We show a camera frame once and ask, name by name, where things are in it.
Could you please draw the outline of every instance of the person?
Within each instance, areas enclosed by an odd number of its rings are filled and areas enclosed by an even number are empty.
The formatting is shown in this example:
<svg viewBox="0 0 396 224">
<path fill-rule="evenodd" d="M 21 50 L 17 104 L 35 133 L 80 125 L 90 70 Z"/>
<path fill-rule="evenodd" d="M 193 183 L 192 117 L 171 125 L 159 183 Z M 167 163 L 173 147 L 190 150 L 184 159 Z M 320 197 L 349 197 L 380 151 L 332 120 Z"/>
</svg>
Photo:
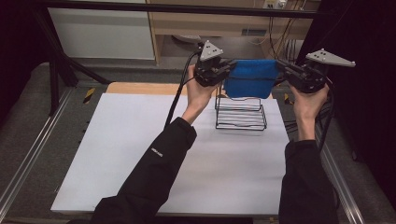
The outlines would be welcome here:
<svg viewBox="0 0 396 224">
<path fill-rule="evenodd" d="M 194 65 L 189 67 L 193 77 Z M 114 197 L 95 207 L 91 223 L 151 223 L 167 201 L 178 170 L 191 148 L 196 131 L 191 126 L 207 106 L 215 87 L 187 83 L 188 105 L 151 143 Z M 282 180 L 280 223 L 338 223 L 332 184 L 323 170 L 315 141 L 315 117 L 327 98 L 328 87 L 305 94 L 291 87 L 298 141 L 285 149 L 286 173 Z"/>
</svg>

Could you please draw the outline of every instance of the wire rack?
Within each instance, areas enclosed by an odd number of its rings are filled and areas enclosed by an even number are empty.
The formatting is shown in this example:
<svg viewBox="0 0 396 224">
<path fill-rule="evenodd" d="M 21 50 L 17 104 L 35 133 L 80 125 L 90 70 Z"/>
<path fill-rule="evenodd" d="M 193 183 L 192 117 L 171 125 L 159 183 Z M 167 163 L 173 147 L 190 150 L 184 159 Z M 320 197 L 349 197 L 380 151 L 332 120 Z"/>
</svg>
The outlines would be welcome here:
<svg viewBox="0 0 396 224">
<path fill-rule="evenodd" d="M 216 92 L 216 129 L 263 131 L 267 128 L 261 98 L 229 98 Z"/>
</svg>

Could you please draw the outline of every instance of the blue towel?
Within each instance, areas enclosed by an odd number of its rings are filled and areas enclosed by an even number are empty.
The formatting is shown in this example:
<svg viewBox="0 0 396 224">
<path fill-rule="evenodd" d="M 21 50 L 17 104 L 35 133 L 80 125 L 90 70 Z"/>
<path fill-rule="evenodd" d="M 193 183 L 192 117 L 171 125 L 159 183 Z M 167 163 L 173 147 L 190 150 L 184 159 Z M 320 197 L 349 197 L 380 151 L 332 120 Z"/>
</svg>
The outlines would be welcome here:
<svg viewBox="0 0 396 224">
<path fill-rule="evenodd" d="M 224 90 L 231 98 L 267 98 L 278 71 L 275 60 L 236 60 L 237 64 L 224 81 Z"/>
</svg>

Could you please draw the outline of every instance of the black sleeve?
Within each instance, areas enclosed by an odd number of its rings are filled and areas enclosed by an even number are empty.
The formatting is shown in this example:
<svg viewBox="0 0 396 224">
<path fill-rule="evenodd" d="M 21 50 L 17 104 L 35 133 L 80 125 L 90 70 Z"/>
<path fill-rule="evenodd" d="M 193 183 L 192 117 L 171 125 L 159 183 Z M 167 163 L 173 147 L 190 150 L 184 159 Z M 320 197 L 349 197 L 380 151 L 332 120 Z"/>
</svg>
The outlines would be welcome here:
<svg viewBox="0 0 396 224">
<path fill-rule="evenodd" d="M 168 199 L 195 138 L 187 121 L 175 119 L 148 147 L 117 196 L 99 202 L 91 223 L 149 223 Z"/>
<path fill-rule="evenodd" d="M 338 223 L 332 183 L 320 160 L 315 140 L 286 146 L 279 223 Z"/>
</svg>

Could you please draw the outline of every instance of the white table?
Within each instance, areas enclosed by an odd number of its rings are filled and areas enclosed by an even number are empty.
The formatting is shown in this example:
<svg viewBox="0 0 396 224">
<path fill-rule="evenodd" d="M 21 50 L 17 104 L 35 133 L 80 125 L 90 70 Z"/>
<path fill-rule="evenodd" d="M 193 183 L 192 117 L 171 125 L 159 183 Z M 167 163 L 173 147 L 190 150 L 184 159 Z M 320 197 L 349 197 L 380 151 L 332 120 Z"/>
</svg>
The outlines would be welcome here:
<svg viewBox="0 0 396 224">
<path fill-rule="evenodd" d="M 92 212 L 117 194 L 161 132 L 172 95 L 104 93 L 51 207 L 64 214 Z M 175 116 L 187 104 L 181 96 Z M 289 142 L 276 100 L 262 100 L 268 127 L 215 129 L 214 99 L 194 122 L 198 137 L 183 162 L 164 216 L 276 215 Z"/>
</svg>

